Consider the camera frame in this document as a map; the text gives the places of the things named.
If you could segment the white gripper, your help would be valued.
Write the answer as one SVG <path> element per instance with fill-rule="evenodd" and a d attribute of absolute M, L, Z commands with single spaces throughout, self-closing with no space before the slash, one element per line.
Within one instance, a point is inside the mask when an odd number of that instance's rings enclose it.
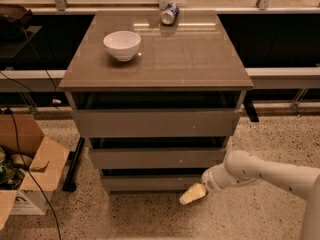
<path fill-rule="evenodd" d="M 223 163 L 208 168 L 201 176 L 201 183 L 193 184 L 180 198 L 182 205 L 203 198 L 207 191 L 217 193 L 232 186 L 233 178 Z"/>

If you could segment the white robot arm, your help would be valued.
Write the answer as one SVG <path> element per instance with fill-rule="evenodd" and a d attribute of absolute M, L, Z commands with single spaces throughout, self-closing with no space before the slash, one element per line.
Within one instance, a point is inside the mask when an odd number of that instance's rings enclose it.
<path fill-rule="evenodd" d="M 246 151 L 228 153 L 207 169 L 179 199 L 183 205 L 229 187 L 267 182 L 307 201 L 300 240 L 320 240 L 320 169 L 258 158 Z"/>

